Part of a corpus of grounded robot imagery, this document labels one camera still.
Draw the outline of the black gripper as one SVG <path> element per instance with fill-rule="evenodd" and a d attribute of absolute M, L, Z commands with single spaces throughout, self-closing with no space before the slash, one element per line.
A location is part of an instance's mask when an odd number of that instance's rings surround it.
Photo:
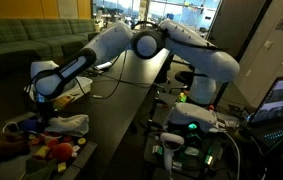
<path fill-rule="evenodd" d="M 56 116 L 52 102 L 37 102 L 38 131 L 43 132 L 49 126 L 49 120 Z"/>

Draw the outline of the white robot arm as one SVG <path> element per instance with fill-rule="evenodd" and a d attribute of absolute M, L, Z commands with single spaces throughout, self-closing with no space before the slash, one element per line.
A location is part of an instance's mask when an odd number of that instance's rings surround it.
<path fill-rule="evenodd" d="M 225 50 L 176 21 L 166 19 L 139 31 L 116 22 L 96 35 L 64 65 L 52 61 L 33 63 L 34 89 L 47 99 L 55 99 L 88 67 L 108 62 L 126 50 L 133 51 L 142 60 L 150 60 L 162 50 L 186 60 L 195 68 L 188 94 L 189 102 L 195 106 L 208 105 L 216 84 L 232 81 L 240 71 L 239 63 Z"/>

